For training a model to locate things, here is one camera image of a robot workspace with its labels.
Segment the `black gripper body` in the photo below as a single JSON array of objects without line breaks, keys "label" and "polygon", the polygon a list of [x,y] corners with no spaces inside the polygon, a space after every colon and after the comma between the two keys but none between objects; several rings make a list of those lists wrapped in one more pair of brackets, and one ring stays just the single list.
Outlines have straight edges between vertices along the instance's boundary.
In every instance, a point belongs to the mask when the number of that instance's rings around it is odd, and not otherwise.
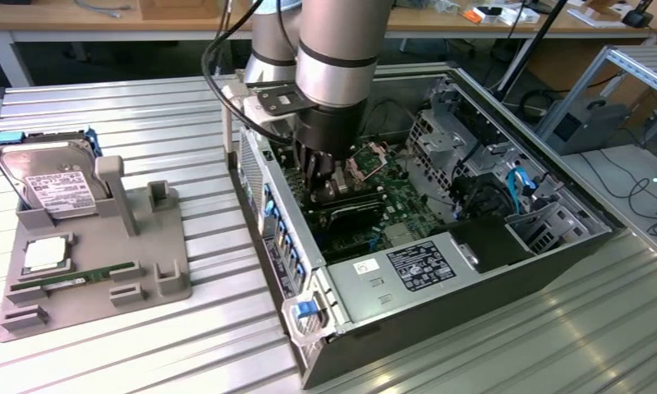
[{"label": "black gripper body", "polygon": [[367,100],[354,105],[333,108],[318,105],[298,112],[298,126],[294,133],[297,144],[345,158],[357,139]]}]

